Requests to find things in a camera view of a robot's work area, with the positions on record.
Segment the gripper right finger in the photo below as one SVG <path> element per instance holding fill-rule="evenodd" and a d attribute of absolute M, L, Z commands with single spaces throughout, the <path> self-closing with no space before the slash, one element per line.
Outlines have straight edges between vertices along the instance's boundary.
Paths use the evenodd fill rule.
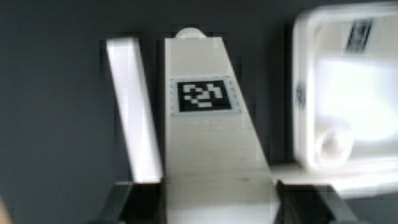
<path fill-rule="evenodd" d="M 370 224 L 354 214 L 331 185 L 278 181 L 281 208 L 274 224 Z"/>

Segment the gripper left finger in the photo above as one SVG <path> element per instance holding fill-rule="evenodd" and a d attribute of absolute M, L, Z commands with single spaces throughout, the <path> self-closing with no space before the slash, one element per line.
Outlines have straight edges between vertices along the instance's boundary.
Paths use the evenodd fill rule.
<path fill-rule="evenodd" d="M 160 185 L 118 182 L 100 216 L 88 224 L 160 223 Z"/>

